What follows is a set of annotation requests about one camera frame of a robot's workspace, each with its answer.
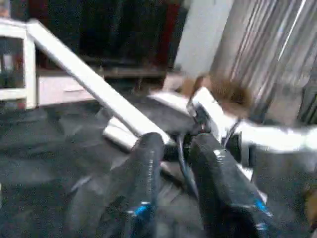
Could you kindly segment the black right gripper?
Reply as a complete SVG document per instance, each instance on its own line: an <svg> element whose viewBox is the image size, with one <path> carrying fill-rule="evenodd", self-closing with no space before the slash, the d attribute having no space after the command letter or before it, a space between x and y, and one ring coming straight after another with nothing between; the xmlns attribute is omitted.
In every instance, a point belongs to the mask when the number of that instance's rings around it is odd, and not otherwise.
<svg viewBox="0 0 317 238"><path fill-rule="evenodd" d="M183 155L183 159L186 161L188 158L191 141L193 140L195 136L202 133L203 131L204 131L203 126L201 124L194 124L188 128L181 128L175 131L169 131L168 133L175 143L172 145L166 145L165 160L178 161L178 157L179 157L178 139L181 139L182 155Z"/></svg>

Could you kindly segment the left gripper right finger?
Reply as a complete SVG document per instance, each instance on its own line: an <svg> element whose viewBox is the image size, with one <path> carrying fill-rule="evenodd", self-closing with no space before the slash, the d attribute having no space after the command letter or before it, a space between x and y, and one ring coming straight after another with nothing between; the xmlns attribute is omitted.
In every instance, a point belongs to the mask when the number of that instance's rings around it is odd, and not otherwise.
<svg viewBox="0 0 317 238"><path fill-rule="evenodd" d="M191 142L188 161L210 238L278 238L273 214L231 154L211 134Z"/></svg>

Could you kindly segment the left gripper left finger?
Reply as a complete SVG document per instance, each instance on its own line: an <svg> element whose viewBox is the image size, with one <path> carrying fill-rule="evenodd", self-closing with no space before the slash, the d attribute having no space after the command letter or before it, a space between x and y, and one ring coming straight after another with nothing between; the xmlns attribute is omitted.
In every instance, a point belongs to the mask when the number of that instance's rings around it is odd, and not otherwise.
<svg viewBox="0 0 317 238"><path fill-rule="evenodd" d="M68 205L70 238L154 238L162 137L141 136L123 165L74 189Z"/></svg>

